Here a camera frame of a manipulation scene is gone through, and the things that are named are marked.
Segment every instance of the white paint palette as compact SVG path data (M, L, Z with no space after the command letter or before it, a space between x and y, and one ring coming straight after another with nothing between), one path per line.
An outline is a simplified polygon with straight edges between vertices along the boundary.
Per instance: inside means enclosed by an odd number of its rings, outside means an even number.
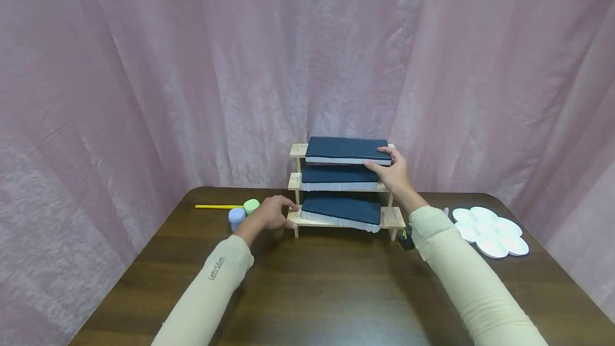
M530 252L527 242L521 238L521 227L487 208L454 209L453 219L461 237L469 243L475 242L481 253L494 260Z

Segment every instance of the wooden table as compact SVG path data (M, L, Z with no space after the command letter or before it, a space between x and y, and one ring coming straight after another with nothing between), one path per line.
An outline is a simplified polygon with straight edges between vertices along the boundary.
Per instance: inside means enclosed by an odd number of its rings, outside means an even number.
M225 211L198 203L242 204L289 191L196 188L98 306L71 345L149 345L175 302L230 228ZM517 221L485 194L426 193L433 206L485 206ZM615 326L523 230L525 257L489 265L551 346L615 345ZM267 232L211 345L472 345L456 310L416 250L387 232L301 229Z

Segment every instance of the arm sleeve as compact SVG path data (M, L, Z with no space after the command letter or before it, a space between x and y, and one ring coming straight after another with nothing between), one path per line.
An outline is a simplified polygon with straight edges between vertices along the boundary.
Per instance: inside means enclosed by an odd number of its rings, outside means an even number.
M409 220L414 245L440 279L475 345L547 345L497 274L440 209L422 207Z
M220 242L171 310L152 345L209 344L232 293L253 263L242 238L232 235Z

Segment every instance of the finger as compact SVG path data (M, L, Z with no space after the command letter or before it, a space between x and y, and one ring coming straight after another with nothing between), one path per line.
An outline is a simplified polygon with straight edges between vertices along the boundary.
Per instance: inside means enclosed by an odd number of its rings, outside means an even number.
M288 206L293 211L298 211L299 210L299 206L297 206L295 204L295 202L291 201L286 196L278 195L278 199L280 200L280 202L282 202L283 206Z
M391 157L393 158L394 161L404 159L404 157L397 151L396 148L385 146L385 147L378 147L377 150L380 152L386 152L388 154L391 154Z
M287 229L296 229L297 224L293 221L286 220L286 222L284 222L284 227L286 227Z
M367 160L363 161L363 165L367 167L368 169L370 169L371 171L377 173L378 175L381 175L384 169L384 167L382 167L381 165L376 164L374 162L367 161Z

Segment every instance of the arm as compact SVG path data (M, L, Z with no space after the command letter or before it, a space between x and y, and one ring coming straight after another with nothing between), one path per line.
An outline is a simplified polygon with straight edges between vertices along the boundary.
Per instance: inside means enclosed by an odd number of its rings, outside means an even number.
M543 346L545 339L483 258L461 238L440 209L430 207L408 179L395 149L391 167L366 163L410 212L416 249L438 276L477 346Z
M284 205L297 209L283 196L267 198L232 236L216 246L162 324L152 346L209 344L232 293L254 263L252 242L263 229L294 229L294 223L282 215Z

